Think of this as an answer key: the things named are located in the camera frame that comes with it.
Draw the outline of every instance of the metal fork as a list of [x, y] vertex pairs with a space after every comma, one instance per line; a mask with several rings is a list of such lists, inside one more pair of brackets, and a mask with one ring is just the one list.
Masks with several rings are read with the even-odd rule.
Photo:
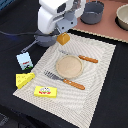
[[46, 76], [48, 76], [49, 78], [51, 78], [51, 79], [54, 79], [54, 80], [61, 80], [61, 81], [63, 81], [64, 83], [69, 84], [69, 85], [71, 85], [71, 86], [74, 86], [74, 87], [76, 87], [76, 88], [79, 88], [79, 89], [81, 89], [81, 90], [84, 90], [84, 89], [85, 89], [85, 87], [84, 87], [83, 85], [77, 84], [77, 83], [72, 82], [72, 81], [67, 80], [67, 79], [61, 79], [60, 77], [56, 76], [55, 74], [53, 74], [53, 73], [51, 73], [51, 72], [49, 72], [49, 71], [46, 71], [46, 70], [45, 70], [45, 71], [44, 71], [44, 74], [45, 74]]

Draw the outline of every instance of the black cable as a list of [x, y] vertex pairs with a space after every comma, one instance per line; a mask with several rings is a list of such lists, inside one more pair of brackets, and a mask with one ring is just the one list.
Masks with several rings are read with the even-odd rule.
[[20, 123], [18, 122], [18, 128], [20, 128]]
[[46, 35], [46, 34], [37, 34], [37, 33], [33, 33], [33, 32], [10, 34], [10, 33], [0, 31], [0, 34], [7, 35], [7, 36], [21, 36], [21, 35], [54, 36], [53, 33], [50, 33], [50, 34]]
[[29, 126], [26, 126], [25, 128], [30, 128], [30, 125]]

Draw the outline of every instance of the table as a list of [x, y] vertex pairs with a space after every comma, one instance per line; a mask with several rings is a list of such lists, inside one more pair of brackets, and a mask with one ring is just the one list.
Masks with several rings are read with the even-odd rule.
[[78, 24], [72, 29], [128, 43], [128, 31], [118, 26], [119, 23], [116, 15], [117, 9], [123, 5], [128, 4], [128, 2], [124, 3], [110, 0], [100, 0], [100, 2], [104, 4], [104, 10], [101, 21], [98, 24], [85, 24], [81, 22], [79, 17]]
[[[0, 30], [8, 33], [35, 32], [39, 7], [38, 0], [25, 0], [5, 9], [0, 14]], [[128, 127], [128, 44], [74, 30], [69, 32], [116, 45], [90, 128]], [[17, 89], [15, 75], [31, 71], [21, 70], [16, 55], [33, 41], [32, 35], [11, 37], [0, 34], [0, 105], [31, 116], [52, 128], [77, 128], [12, 95]], [[34, 65], [46, 49], [35, 44], [28, 50]]]

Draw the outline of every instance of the placemat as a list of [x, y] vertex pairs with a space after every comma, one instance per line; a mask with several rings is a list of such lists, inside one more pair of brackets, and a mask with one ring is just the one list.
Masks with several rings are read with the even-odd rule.
[[[36, 77], [23, 88], [16, 90], [13, 95], [51, 112], [79, 128], [88, 128], [115, 46], [102, 41], [68, 34], [71, 38], [70, 41], [64, 46], [57, 42], [49, 47], [31, 71], [35, 73]], [[73, 82], [83, 84], [85, 90], [79, 90], [44, 75], [44, 70], [48, 70], [59, 76], [55, 69], [55, 64], [60, 57], [65, 56], [59, 50], [99, 60], [97, 64], [82, 60], [84, 64], [83, 74], [77, 78], [70, 79]], [[57, 87], [57, 98], [35, 97], [34, 90], [36, 86]]]

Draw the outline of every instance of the butter package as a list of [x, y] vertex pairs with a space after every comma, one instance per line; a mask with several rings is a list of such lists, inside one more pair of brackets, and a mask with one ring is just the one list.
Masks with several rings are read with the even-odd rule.
[[57, 88], [36, 86], [34, 96], [56, 98]]

